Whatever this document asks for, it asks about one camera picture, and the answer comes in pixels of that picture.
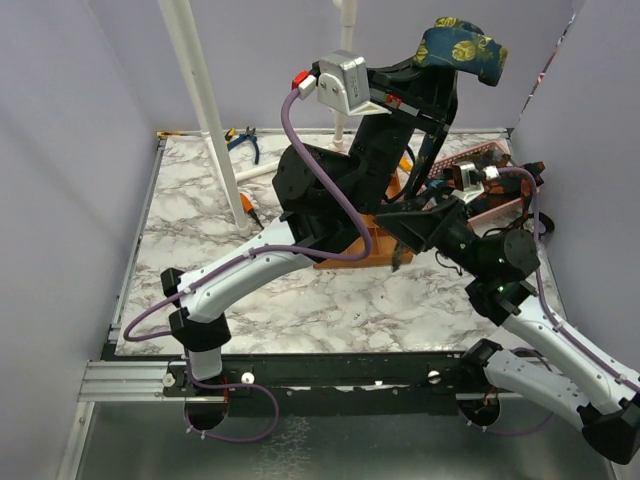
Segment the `navy yellow floral tie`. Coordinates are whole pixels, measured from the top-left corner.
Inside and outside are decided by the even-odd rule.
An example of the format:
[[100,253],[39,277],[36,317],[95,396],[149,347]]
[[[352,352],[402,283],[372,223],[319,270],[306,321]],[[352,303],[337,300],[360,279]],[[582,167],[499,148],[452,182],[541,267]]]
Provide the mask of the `navy yellow floral tie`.
[[441,17],[427,29],[412,58],[380,75],[390,117],[409,133],[424,133],[403,195],[382,208],[384,214],[418,211],[429,197],[420,189],[446,140],[458,110],[458,74],[468,73],[494,87],[499,83],[507,49],[480,27],[455,17]]

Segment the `black orange floral tie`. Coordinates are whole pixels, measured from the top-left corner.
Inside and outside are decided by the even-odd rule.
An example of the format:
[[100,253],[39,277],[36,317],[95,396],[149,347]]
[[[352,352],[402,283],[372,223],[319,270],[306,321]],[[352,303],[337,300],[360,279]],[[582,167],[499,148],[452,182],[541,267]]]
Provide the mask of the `black orange floral tie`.
[[[544,162],[526,163],[522,165],[522,168],[533,175],[537,187],[540,187],[544,183],[542,179],[542,173],[546,168]],[[454,186],[453,180],[443,178],[442,175],[428,179],[425,185],[428,189],[437,192],[436,201],[438,203],[443,200],[443,195],[452,193]],[[491,215],[501,213],[499,210],[504,210],[502,207],[515,202],[512,206],[515,206],[516,210],[519,209],[520,214],[515,220],[508,224],[507,227],[503,228],[521,228],[525,221],[533,219],[533,210],[531,207],[533,196],[531,192],[532,189],[528,180],[521,176],[504,175],[496,178],[486,184],[485,191],[482,195],[470,202],[468,205],[469,217],[470,219],[482,217],[483,220],[488,220]],[[539,220],[542,225],[540,237],[544,237],[547,233],[554,232],[555,223],[548,215],[540,212]]]

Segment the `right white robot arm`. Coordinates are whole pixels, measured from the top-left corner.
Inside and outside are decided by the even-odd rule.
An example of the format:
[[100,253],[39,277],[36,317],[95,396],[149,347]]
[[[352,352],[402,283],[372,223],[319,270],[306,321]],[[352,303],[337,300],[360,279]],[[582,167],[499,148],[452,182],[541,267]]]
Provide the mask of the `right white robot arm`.
[[471,274],[466,292],[474,310],[557,369],[527,366],[483,340],[459,367],[467,389],[491,384],[518,393],[580,430],[603,457],[631,462],[639,450],[639,373],[577,331],[548,306],[542,287],[528,282],[540,267],[534,234],[515,229],[479,236],[454,198],[430,210],[378,214],[374,222],[412,252],[435,249]]

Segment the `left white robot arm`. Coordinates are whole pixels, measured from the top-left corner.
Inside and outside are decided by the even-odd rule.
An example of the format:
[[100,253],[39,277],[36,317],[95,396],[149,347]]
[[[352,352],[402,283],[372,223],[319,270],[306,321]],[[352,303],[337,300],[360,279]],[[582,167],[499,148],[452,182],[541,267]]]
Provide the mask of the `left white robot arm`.
[[[295,133],[293,104],[310,93],[328,94],[360,117],[347,153],[305,144]],[[228,307],[266,284],[324,260],[355,262],[373,248],[365,217],[385,194],[416,131],[421,148],[405,197],[412,200],[440,150],[458,106],[457,74],[411,60],[371,68],[352,78],[316,66],[286,97],[281,120],[289,139],[273,187],[281,215],[259,234],[200,270],[162,273],[174,305],[171,336],[189,361],[186,382],[206,395],[220,385],[222,347],[231,338]]]

